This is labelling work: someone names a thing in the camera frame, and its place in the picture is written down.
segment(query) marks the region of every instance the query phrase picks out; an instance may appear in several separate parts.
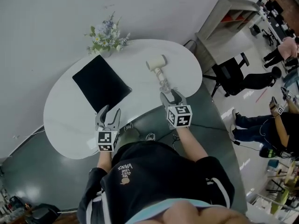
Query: black t-shirt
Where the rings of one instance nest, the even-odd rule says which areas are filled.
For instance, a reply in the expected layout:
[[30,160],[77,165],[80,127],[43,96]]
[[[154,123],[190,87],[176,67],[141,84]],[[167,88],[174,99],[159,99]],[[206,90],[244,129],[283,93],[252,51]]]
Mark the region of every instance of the black t-shirt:
[[295,156],[299,156],[299,114],[292,114],[284,112],[281,115],[281,120],[285,126],[287,134],[290,136],[287,148],[285,148],[280,141],[277,133],[275,119],[270,119],[270,143],[280,151],[287,151],[288,153],[294,153]]
[[[100,168],[91,170],[78,209],[81,223],[85,223],[82,215],[86,206],[101,188],[106,193],[112,223],[125,223],[146,206],[168,198],[196,199],[226,206],[223,192],[211,182],[212,178],[223,185],[230,205],[233,202],[234,187],[214,157],[193,162],[165,144],[143,141],[121,147],[112,166],[108,174]],[[93,215],[98,218],[101,212]]]

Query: artificial flower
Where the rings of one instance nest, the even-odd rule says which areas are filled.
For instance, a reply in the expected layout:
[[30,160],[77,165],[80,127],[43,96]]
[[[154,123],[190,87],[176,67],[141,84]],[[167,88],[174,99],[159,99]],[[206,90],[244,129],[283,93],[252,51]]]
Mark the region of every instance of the artificial flower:
[[100,42],[100,45],[103,46],[103,47],[106,47],[106,46],[108,46],[108,42],[103,40],[103,41]]
[[99,44],[100,43],[100,38],[98,36],[93,36],[93,42]]
[[123,48],[123,46],[121,46],[121,45],[117,45],[116,50],[117,50],[117,51],[121,51],[122,48]]
[[91,26],[91,33],[89,36],[92,38],[93,46],[88,47],[88,53],[102,52],[104,50],[116,49],[121,51],[127,45],[130,33],[125,38],[119,38],[121,32],[119,30],[119,20],[117,23],[113,21],[114,13],[108,20],[103,21],[100,25],[95,27]]

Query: oval white table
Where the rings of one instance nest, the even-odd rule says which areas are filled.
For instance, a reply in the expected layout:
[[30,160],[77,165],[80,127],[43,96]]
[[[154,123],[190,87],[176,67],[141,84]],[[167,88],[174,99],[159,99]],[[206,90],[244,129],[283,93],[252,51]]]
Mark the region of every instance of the oval white table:
[[[132,92],[108,112],[106,121],[112,121],[120,108],[121,128],[162,105],[158,79],[145,64],[157,55],[167,58],[168,64],[163,67],[163,72],[172,88],[177,87],[185,97],[199,89],[201,68],[188,49],[170,41],[133,40],[123,51],[115,52],[106,59],[117,75],[132,88]],[[72,65],[54,84],[44,108],[43,121],[49,141],[60,154],[71,159],[83,159],[97,152],[94,138],[96,112],[72,79],[95,57],[85,57]]]

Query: black tablet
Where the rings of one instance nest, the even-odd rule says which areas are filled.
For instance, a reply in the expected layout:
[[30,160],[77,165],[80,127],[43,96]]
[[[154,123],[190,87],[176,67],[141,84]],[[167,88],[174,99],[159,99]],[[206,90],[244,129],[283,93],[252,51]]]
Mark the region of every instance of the black tablet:
[[106,105],[111,110],[131,92],[101,56],[83,67],[73,80],[97,113]]

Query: wooden shelf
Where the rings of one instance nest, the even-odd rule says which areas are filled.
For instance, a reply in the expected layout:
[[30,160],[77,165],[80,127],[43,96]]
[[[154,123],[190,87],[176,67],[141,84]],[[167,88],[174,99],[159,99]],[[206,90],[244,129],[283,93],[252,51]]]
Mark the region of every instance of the wooden shelf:
[[218,0],[198,32],[202,40],[234,36],[253,18],[259,7],[248,0]]
[[221,20],[221,22],[230,22],[230,21],[234,21],[234,19],[228,14],[226,14],[224,18]]
[[241,16],[241,15],[239,15],[237,18],[236,18],[236,21],[243,21],[244,20],[244,18]]

